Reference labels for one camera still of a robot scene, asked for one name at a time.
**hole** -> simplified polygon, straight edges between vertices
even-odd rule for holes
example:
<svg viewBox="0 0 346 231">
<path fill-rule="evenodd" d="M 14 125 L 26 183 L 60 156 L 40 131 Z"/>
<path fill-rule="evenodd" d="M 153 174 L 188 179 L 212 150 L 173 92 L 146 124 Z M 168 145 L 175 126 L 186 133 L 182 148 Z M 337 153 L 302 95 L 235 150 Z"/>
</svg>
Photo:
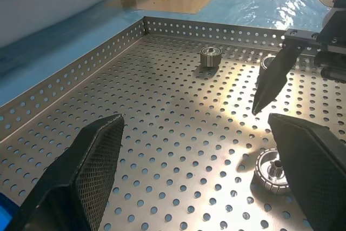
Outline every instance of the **hole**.
<svg viewBox="0 0 346 231">
<path fill-rule="evenodd" d="M 264 210 L 265 210 L 266 212 L 271 211 L 271 205 L 270 205 L 270 204 L 264 204 Z"/>
<path fill-rule="evenodd" d="M 281 163 L 280 160 L 274 161 L 274 165 L 275 165 L 277 168 L 281 168 L 281 167 L 282 167 L 282 163 Z"/>
<path fill-rule="evenodd" d="M 158 197 L 159 197 L 161 200 L 164 199 L 164 198 L 166 197 L 165 192 L 161 192 L 161 193 L 158 195 Z"/>
<path fill-rule="evenodd" d="M 204 221 L 209 221 L 210 220 L 210 215 L 208 213 L 204 213 L 203 220 Z"/>
<path fill-rule="evenodd" d="M 243 170 L 245 170 L 245 166 L 244 166 L 244 165 L 242 165 L 242 164 L 240 164 L 240 165 L 238 166 L 238 170 L 239 170 L 239 171 L 243 171 Z"/>
<path fill-rule="evenodd" d="M 221 230 L 224 230 L 225 228 L 227 228 L 227 223 L 225 221 L 221 221 L 220 222 L 220 227 L 221 227 Z"/>
<path fill-rule="evenodd" d="M 152 207 L 152 208 L 150 209 L 150 212 L 151 212 L 152 214 L 156 214 L 156 213 L 157 213 L 157 207 Z"/>
<path fill-rule="evenodd" d="M 261 221 L 261 227 L 262 227 L 263 229 L 268 228 L 268 227 L 269 227 L 268 222 L 266 222 L 266 220 L 262 220 L 262 221 Z"/>
<path fill-rule="evenodd" d="M 231 191 L 231 196 L 232 196 L 232 197 L 237 196 L 237 194 L 238 194 L 238 193 L 237 193 L 235 190 L 232 190 L 232 191 Z"/>
<path fill-rule="evenodd" d="M 164 216 L 164 219 L 165 219 L 166 222 L 169 222 L 169 221 L 172 220 L 172 215 L 167 214 L 166 216 Z"/>
<path fill-rule="evenodd" d="M 134 186 L 137 187 L 139 186 L 140 182 L 139 181 L 134 181 Z"/>
<path fill-rule="evenodd" d="M 121 208 L 116 208 L 116 209 L 115 209 L 115 214 L 116 214 L 116 215 L 120 215 L 120 214 L 121 214 L 121 211 L 122 211 Z"/>
<path fill-rule="evenodd" d="M 26 191 L 25 191 L 25 190 L 22 190 L 21 192 L 19 192 L 19 196 L 22 197 L 22 196 L 25 195 L 25 193 L 26 193 Z"/>
<path fill-rule="evenodd" d="M 233 210 L 233 207 L 231 205 L 226 205 L 226 211 L 231 212 Z"/>
<path fill-rule="evenodd" d="M 178 206 L 180 204 L 180 201 L 178 199 L 173 200 L 173 205 Z"/>
<path fill-rule="evenodd" d="M 283 217 L 284 217 L 285 219 L 290 219 L 290 218 L 291 218 L 291 214 L 288 213 L 287 211 L 282 212 L 282 215 L 283 215 Z"/>
<path fill-rule="evenodd" d="M 111 227 L 112 227 L 111 224 L 110 224 L 110 223 L 107 223 L 107 224 L 104 225 L 103 230 L 104 230 L 104 231 L 110 231 L 110 228 L 111 228 Z"/>
<path fill-rule="evenodd" d="M 201 197 L 201 193 L 200 192 L 195 192 L 194 196 L 197 199 L 197 198 Z"/>
<path fill-rule="evenodd" d="M 144 205 L 144 201 L 143 200 L 138 200 L 137 201 L 137 206 L 138 207 L 141 207 L 141 206 L 143 206 Z"/>
<path fill-rule="evenodd" d="M 186 230 L 187 227 L 188 227 L 188 224 L 187 224 L 186 222 L 181 222 L 181 223 L 180 223 L 180 229 L 181 229 L 181 230 Z"/>
<path fill-rule="evenodd" d="M 129 215 L 129 217 L 128 217 L 128 222 L 129 222 L 129 223 L 132 223 L 134 220 L 135 220 L 135 216 Z"/>
<path fill-rule="evenodd" d="M 127 193 L 126 195 L 125 195 L 125 200 L 129 200 L 131 198 L 131 194 L 130 193 Z"/>
<path fill-rule="evenodd" d="M 216 204 L 216 199 L 212 197 L 212 198 L 209 200 L 209 203 L 210 203 L 211 205 L 215 205 L 215 204 Z"/>
<path fill-rule="evenodd" d="M 188 212 L 189 213 L 195 212 L 195 208 L 193 206 L 188 206 Z"/>
<path fill-rule="evenodd" d="M 247 212 L 244 212 L 244 213 L 243 213 L 243 218 L 244 218 L 245 220 L 250 219 L 250 214 L 247 213 Z"/>
<path fill-rule="evenodd" d="M 254 202 L 254 198 L 247 197 L 247 202 L 248 202 L 248 204 L 252 204 Z"/>
</svg>

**perforated metal sheet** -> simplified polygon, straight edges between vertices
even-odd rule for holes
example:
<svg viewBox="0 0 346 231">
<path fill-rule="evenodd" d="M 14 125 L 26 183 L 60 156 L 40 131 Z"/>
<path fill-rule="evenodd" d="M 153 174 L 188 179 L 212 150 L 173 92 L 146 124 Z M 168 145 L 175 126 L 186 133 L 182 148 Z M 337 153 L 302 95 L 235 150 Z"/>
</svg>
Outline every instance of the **perforated metal sheet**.
<svg viewBox="0 0 346 231">
<path fill-rule="evenodd" d="M 215 44 L 223 61 L 205 70 L 198 52 L 208 44 L 142 37 L 1 143 L 0 192 L 20 204 L 85 124 L 123 113 L 123 148 L 99 230 L 311 230 L 291 195 L 252 183 L 255 160 L 275 146 L 269 112 L 344 139 L 345 87 L 322 80 L 301 56 L 277 101 L 253 116 L 260 58 L 276 50 Z"/>
</svg>

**perforated metal tray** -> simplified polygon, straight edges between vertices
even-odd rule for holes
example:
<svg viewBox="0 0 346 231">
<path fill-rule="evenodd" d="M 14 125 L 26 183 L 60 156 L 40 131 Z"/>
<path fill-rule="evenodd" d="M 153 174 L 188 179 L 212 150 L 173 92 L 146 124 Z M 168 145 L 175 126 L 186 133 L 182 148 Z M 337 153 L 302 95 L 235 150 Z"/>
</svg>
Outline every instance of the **perforated metal tray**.
<svg viewBox="0 0 346 231">
<path fill-rule="evenodd" d="M 284 31 L 144 17 L 0 108 L 0 192 L 21 204 L 93 120 L 125 115 L 100 230 L 311 230 L 292 195 L 252 182 L 275 147 L 268 113 L 328 126 L 344 142 L 345 87 L 299 57 L 276 102 L 250 112 L 260 59 Z M 199 50 L 218 46 L 218 69 Z"/>
</svg>

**robotic arm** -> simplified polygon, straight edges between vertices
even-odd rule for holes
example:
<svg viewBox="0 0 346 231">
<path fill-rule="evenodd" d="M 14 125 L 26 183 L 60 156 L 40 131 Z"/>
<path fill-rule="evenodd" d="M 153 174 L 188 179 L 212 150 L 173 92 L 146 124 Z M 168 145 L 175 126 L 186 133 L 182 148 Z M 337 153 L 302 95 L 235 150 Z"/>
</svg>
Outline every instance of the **robotic arm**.
<svg viewBox="0 0 346 231">
<path fill-rule="evenodd" d="M 346 0 L 320 0 L 331 7 L 320 33 L 289 29 L 282 50 L 261 76 L 252 113 L 257 114 L 272 102 L 287 82 L 286 74 L 307 45 L 318 45 L 321 51 L 314 65 L 322 67 L 323 78 L 346 83 Z"/>
</svg>

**metal cylinder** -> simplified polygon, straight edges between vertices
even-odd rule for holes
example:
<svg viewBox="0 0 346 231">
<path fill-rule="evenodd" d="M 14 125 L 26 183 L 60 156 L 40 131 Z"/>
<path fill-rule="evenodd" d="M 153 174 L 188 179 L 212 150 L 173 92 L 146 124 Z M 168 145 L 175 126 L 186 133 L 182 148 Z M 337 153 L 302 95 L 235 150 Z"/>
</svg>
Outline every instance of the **metal cylinder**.
<svg viewBox="0 0 346 231">
<path fill-rule="evenodd" d="M 204 47 L 199 53 L 203 67 L 217 67 L 221 63 L 221 49 L 218 47 Z"/>
<path fill-rule="evenodd" d="M 268 191 L 274 194 L 290 192 L 279 153 L 271 148 L 260 153 L 256 160 L 254 178 Z"/>
</svg>

